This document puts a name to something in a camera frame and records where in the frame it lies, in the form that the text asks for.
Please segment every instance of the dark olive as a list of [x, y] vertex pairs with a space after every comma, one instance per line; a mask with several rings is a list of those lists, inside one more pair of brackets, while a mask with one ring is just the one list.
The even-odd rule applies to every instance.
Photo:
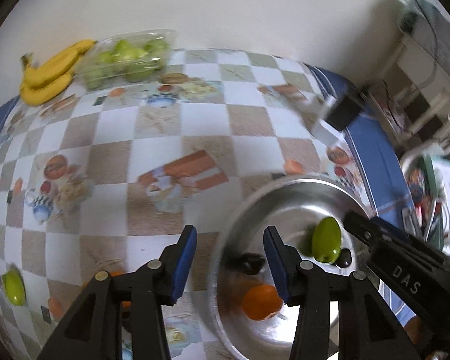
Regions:
[[234, 266], [246, 275], [256, 275], [265, 265], [265, 257], [258, 253], [243, 253], [235, 262]]
[[342, 249], [340, 255], [335, 261], [335, 265], [339, 268], [348, 268], [352, 263], [352, 252], [350, 249]]

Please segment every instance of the banana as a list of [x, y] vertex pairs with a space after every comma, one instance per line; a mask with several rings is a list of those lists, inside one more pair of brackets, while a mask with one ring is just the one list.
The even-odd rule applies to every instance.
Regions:
[[74, 48], [75, 50], [77, 50], [79, 55], [84, 55], [88, 50], [90, 50], [94, 44], [97, 43], [96, 40], [92, 40], [92, 39], [82, 39], [77, 43], [73, 43], [72, 48]]
[[36, 107], [37, 105], [41, 105], [48, 100], [53, 99], [55, 96], [64, 91], [65, 88], [70, 85], [72, 79], [73, 75], [70, 72], [65, 72], [56, 80], [53, 80], [48, 85], [38, 89], [31, 88], [26, 82], [23, 81], [20, 85], [20, 97], [28, 105]]
[[24, 55], [22, 57], [23, 82], [30, 88], [42, 88], [69, 71], [77, 62], [78, 57], [77, 50], [69, 47], [46, 61], [42, 66], [33, 68], [31, 66], [32, 56]]

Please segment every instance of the screw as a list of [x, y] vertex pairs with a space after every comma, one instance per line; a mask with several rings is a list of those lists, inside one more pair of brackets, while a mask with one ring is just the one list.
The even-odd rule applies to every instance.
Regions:
[[159, 259], [153, 259], [148, 262], [147, 267], [150, 269], [158, 269], [162, 266], [162, 262]]
[[362, 271], [354, 271], [353, 277], [356, 278], [356, 280], [365, 280], [367, 276]]
[[104, 281], [106, 278], [108, 278], [108, 272], [106, 271], [100, 271], [95, 274], [95, 280]]
[[311, 261], [308, 261], [307, 259], [303, 260], [300, 263], [300, 268], [305, 269], [306, 271], [309, 271], [313, 268], [313, 263]]

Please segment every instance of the blue gripper pad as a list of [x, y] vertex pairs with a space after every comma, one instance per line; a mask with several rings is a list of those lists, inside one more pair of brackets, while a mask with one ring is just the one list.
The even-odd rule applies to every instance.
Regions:
[[[276, 233], [279, 240], [272, 236], [273, 232]], [[280, 256], [279, 249], [277, 249], [280, 247], [280, 245], [276, 245], [277, 242], [281, 242], [284, 245], [275, 226], [268, 226], [263, 232], [263, 248], [265, 249], [268, 265], [270, 266], [271, 276], [274, 278], [275, 288], [279, 296], [287, 303], [290, 296], [288, 292], [287, 271]]]
[[188, 272], [190, 272], [193, 256], [197, 249], [197, 229], [192, 225], [186, 225], [177, 245], [181, 246], [182, 252], [172, 274], [171, 298], [173, 303], [176, 303], [176, 301], [179, 300], [185, 289]]

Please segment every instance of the checkered tablecloth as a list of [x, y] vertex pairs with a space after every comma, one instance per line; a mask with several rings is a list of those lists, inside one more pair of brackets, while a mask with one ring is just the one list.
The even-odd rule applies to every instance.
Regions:
[[[208, 259], [231, 212], [286, 173], [287, 160], [328, 174], [370, 206], [347, 144], [325, 147], [285, 99], [258, 90], [290, 83], [310, 101], [321, 97], [304, 64], [176, 50], [165, 73], [192, 80], [95, 92], [74, 82], [42, 107], [19, 101], [8, 116], [0, 135], [0, 276], [12, 265], [20, 270], [27, 304], [11, 306], [0, 290], [0, 338], [15, 358], [35, 359], [58, 323], [50, 298], [66, 311], [96, 271], [134, 271], [193, 224], [198, 246], [186, 292], [164, 308], [166, 325], [186, 337], [170, 344], [172, 356], [228, 359], [201, 316], [209, 313]], [[160, 212], [139, 176], [201, 150], [226, 182], [195, 191], [181, 212]]]

